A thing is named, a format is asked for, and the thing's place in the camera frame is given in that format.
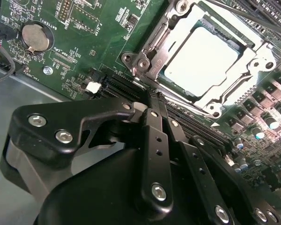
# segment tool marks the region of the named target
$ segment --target screw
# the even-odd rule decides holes
[[[204,141],[199,138],[197,139],[197,142],[199,142],[200,145],[204,145]]]
[[[52,75],[52,74],[53,74],[53,69],[52,69],[52,67],[45,66],[45,67],[43,68],[43,73],[46,74],[46,75]]]
[[[215,213],[223,223],[225,224],[229,223],[229,216],[221,206],[217,205],[215,207]]]
[[[188,1],[187,0],[180,0],[176,4],[176,11],[179,14],[184,13],[188,9]]]
[[[152,186],[152,194],[159,201],[164,201],[167,198],[167,193],[159,184],[154,184]]]
[[[28,118],[28,122],[38,128],[45,126],[47,123],[46,119],[39,115],[30,116]]]
[[[275,223],[278,222],[277,217],[275,217],[275,215],[274,215],[270,210],[267,211],[267,214],[270,216],[270,218],[271,218]]]
[[[171,122],[172,122],[172,124],[173,124],[175,127],[178,127],[178,126],[179,126],[179,124],[178,124],[176,121],[172,120]]]
[[[261,165],[261,160],[257,159],[254,161],[255,166],[260,166]]]
[[[155,113],[154,111],[151,112],[152,116],[158,117],[158,114]]]
[[[266,222],[267,218],[260,209],[255,209],[255,214],[263,221]]]
[[[59,132],[56,133],[55,138],[64,144],[68,144],[73,140],[72,135],[65,131],[65,130],[60,130]]]
[[[123,107],[124,107],[125,109],[131,109],[131,107],[130,107],[129,105],[127,105],[127,104],[123,104]]]

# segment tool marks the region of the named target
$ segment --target screw hole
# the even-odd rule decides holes
[[[205,170],[203,170],[202,168],[200,168],[199,171],[200,171],[200,173],[203,174],[203,175],[206,174]]]
[[[271,69],[271,68],[273,68],[273,66],[274,66],[274,64],[273,64],[272,62],[268,62],[268,63],[266,64],[266,68],[267,68],[267,69]]]
[[[156,151],[156,155],[158,155],[158,156],[162,156],[162,155],[163,155],[163,153],[162,153],[160,150],[157,150],[157,151]]]

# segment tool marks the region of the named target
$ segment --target integrated circuit chip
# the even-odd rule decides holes
[[[127,21],[133,26],[137,23],[138,20],[138,17],[134,14],[130,15],[127,19]]]

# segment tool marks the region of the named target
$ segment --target hole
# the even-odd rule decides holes
[[[129,55],[125,55],[124,60],[125,60],[125,62],[130,62],[131,57]]]
[[[203,174],[203,175],[206,174],[205,170],[203,170],[202,168],[200,168],[199,171],[200,171],[200,173]]]
[[[160,150],[157,150],[157,151],[156,151],[156,155],[158,155],[158,156],[162,156],[162,155],[163,155],[163,153],[162,153]]]
[[[272,62],[268,62],[268,63],[266,64],[266,68],[267,68],[267,69],[271,69],[271,68],[273,68],[273,66],[274,66],[274,64],[273,64]]]
[[[214,117],[219,117],[219,116],[220,116],[220,113],[219,113],[219,112],[215,112],[215,113],[213,114],[213,116],[214,116]]]

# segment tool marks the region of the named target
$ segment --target cable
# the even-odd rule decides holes
[[[228,10],[228,11],[230,11],[230,12],[236,14],[236,15],[244,17],[244,18],[246,18],[248,20],[253,21],[254,23],[257,23],[257,24],[259,24],[259,25],[261,25],[261,26],[263,26],[265,28],[268,28],[268,29],[270,29],[270,30],[272,30],[272,31],[274,31],[276,33],[281,34],[281,28],[276,26],[276,25],[272,25],[270,23],[267,23],[267,22],[265,22],[263,20],[260,20],[260,19],[258,19],[256,17],[251,16],[251,15],[249,15],[247,13],[244,13],[244,12],[242,12],[240,10],[234,9],[233,7],[228,6],[228,5],[224,4],[224,3],[221,3],[221,2],[219,2],[217,0],[205,0],[205,1],[208,1],[208,2],[214,4],[214,5],[218,6],[218,7],[226,9],[226,10]]]
[[[10,54],[2,47],[0,46],[0,53],[5,56],[5,58],[10,63],[10,69],[6,72],[6,74],[3,77],[0,77],[0,82],[11,76],[15,71],[15,62],[13,58],[10,56]]]

